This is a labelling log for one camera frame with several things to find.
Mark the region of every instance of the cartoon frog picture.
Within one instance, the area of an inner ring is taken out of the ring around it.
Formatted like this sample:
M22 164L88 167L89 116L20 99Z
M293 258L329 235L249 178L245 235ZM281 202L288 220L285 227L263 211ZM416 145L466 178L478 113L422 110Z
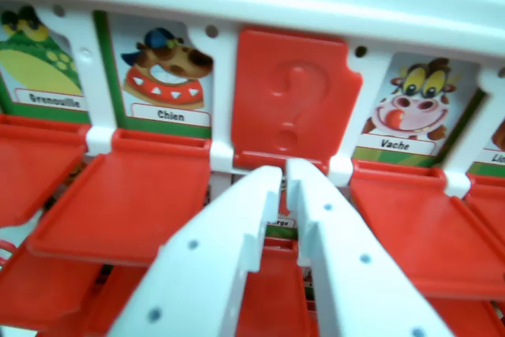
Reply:
M81 95L72 57L50 36L32 6L0 16L9 38L0 41L0 65L29 90Z

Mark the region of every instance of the cow's eye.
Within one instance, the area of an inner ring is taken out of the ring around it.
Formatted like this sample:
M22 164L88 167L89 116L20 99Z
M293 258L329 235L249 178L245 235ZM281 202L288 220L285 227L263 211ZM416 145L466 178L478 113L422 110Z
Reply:
M407 78L403 81L402 91L405 95L412 96L419 92L425 82L426 71L423 67L417 67L410 71Z
M423 88L421 90L421 94L425 98L433 98L437 96L440 91L442 91L443 86L445 85L447 76L443 70L435 71L432 75L428 77Z

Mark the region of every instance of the character card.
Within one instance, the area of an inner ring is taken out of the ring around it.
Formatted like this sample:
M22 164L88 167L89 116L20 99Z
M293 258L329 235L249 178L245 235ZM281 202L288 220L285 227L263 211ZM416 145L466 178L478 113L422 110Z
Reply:
M470 62L397 53L357 146L437 155L477 90L477 70Z
M67 39L47 28L30 5L3 2L0 18L3 103L86 111Z
M108 21L125 115L210 127L213 61L186 26L114 13Z

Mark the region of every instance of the plastic hinge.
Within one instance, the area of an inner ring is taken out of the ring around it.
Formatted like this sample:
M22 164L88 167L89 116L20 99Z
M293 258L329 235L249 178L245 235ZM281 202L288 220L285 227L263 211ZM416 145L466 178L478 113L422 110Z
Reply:
M92 126L86 133L88 151L86 155L94 157L98 154L108 154L112 151L112 136L115 128L107 126Z

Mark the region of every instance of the red plastic flap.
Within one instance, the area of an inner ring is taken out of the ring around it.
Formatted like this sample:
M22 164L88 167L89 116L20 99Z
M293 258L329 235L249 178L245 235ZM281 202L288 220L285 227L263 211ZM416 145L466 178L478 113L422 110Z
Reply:
M0 271L0 324L40 330L76 312L100 268L33 256L22 245Z
M309 311L297 256L296 241L265 238L260 271L247 276L237 336L309 335Z
M265 239L261 269L247 277L237 336L309 335L309 313L296 261L296 242ZM145 272L145 268L114 268L90 313L86 336L101 336L109 330Z
M472 188L465 197L466 203L505 249L505 178L468 176Z
M504 298L498 241L444 184L441 170L355 161L350 188L368 226L425 295Z
M310 160L322 171L338 150L361 88L335 37L247 28L240 34L234 94L234 164L284 167Z
M0 227L30 220L82 160L89 125L0 117Z
M36 337L88 337L84 333L84 324L91 310L95 308L101 290L102 285L95 284L90 294L83 300L79 311L62 317Z
M107 333L146 271L147 268L114 267L86 321L86 337Z
M120 130L113 147L93 160L44 217L28 239L34 251L149 265L158 248L201 210L210 141Z
M504 337L505 327L488 301L429 299L458 337Z

